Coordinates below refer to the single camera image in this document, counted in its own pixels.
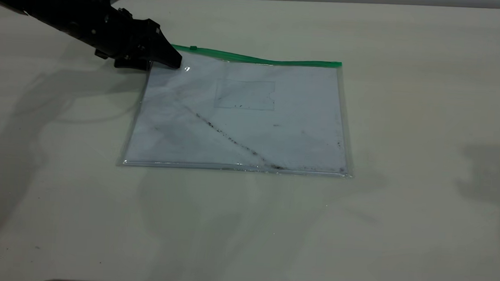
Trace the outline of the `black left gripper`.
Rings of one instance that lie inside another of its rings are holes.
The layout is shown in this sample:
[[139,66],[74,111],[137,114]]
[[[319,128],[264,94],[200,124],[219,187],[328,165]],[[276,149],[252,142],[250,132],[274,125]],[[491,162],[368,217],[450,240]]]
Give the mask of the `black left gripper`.
[[137,20],[129,12],[97,6],[95,55],[114,59],[116,69],[149,71],[152,61],[180,69],[182,55],[169,43],[154,20]]

